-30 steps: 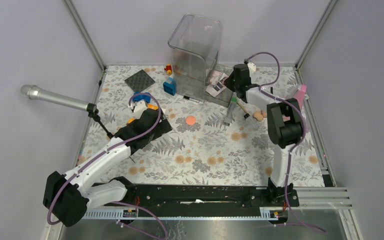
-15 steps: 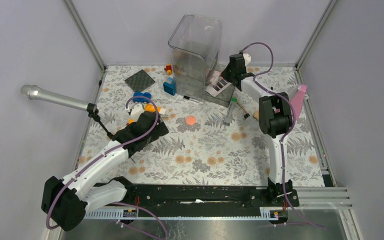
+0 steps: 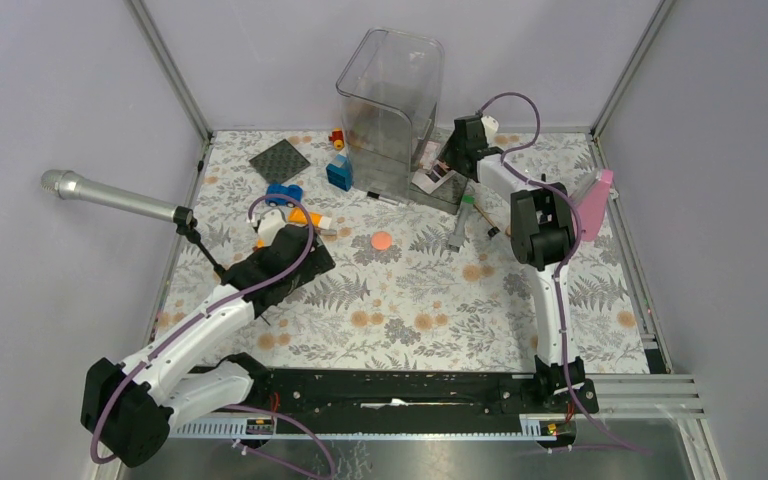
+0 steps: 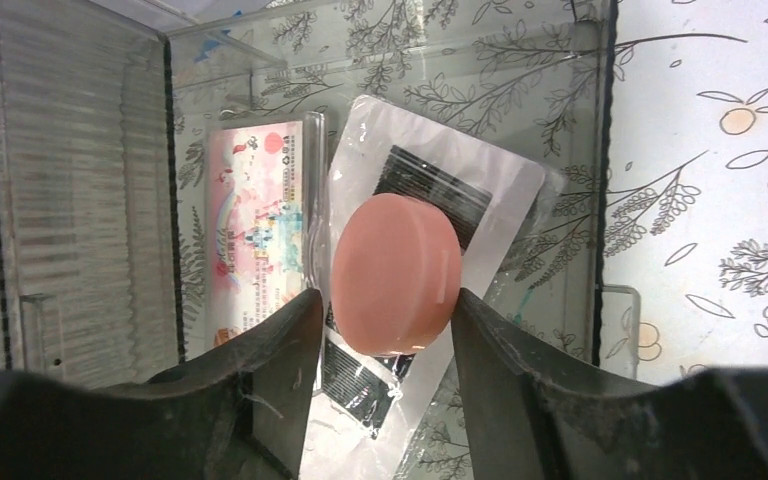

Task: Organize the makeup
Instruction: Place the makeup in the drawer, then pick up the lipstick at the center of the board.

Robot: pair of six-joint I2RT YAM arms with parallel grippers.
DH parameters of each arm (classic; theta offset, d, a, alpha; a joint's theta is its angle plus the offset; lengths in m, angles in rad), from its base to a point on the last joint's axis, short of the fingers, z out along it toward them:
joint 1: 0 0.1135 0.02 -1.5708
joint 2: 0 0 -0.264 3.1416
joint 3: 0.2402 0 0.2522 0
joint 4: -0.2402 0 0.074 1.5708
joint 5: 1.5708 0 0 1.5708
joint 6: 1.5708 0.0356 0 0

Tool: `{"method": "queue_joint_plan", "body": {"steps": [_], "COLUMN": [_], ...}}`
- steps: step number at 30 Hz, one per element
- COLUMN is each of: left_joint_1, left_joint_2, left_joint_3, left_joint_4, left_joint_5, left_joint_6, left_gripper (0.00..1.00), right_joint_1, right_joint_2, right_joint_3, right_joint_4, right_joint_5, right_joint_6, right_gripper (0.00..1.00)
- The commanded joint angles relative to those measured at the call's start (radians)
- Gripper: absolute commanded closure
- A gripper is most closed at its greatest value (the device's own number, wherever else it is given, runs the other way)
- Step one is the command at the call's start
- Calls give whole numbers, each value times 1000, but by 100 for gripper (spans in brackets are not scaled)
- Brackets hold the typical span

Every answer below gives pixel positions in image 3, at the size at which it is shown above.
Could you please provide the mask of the white eyelash card packet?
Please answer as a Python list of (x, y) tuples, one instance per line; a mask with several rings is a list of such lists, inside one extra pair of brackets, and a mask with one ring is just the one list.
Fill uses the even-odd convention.
[(446, 181), (444, 182), (434, 182), (429, 176), (428, 172), (423, 172), (417, 170), (412, 178), (412, 184), (416, 186), (420, 191), (426, 193), (426, 194), (432, 194), (434, 191), (436, 191), (439, 187), (441, 187)]

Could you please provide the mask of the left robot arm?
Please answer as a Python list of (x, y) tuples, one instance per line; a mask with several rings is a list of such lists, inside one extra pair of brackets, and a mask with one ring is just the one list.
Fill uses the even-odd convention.
[(139, 466), (186, 423), (228, 405), (256, 411), (267, 404), (268, 381), (235, 360), (189, 372), (205, 351), (333, 268), (311, 214), (302, 215), (303, 226), (282, 214), (250, 216), (262, 246), (229, 268), (195, 310), (141, 350), (118, 362), (101, 358), (88, 369), (80, 423), (91, 434), (94, 463)]

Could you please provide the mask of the beige foundation tube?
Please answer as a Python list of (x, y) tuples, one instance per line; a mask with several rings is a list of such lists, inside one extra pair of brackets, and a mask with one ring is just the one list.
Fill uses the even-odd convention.
[(428, 172), (434, 182), (444, 182), (455, 174), (455, 171), (444, 164), (435, 164)]

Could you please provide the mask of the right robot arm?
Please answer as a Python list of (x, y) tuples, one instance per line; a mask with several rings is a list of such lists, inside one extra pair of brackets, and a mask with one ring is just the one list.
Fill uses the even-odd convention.
[(510, 243), (524, 266), (538, 331), (533, 396), (543, 410), (590, 416), (598, 409), (569, 320), (569, 263), (580, 245), (580, 215), (561, 183), (528, 177), (488, 140), (481, 114), (454, 120), (440, 159), (451, 170), (508, 200)]

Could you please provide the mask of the clear pink nail box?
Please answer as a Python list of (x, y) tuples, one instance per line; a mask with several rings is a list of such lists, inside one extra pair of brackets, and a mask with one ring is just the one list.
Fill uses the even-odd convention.
[(419, 171), (427, 172), (437, 162), (443, 144), (437, 141), (429, 140), (420, 155)]

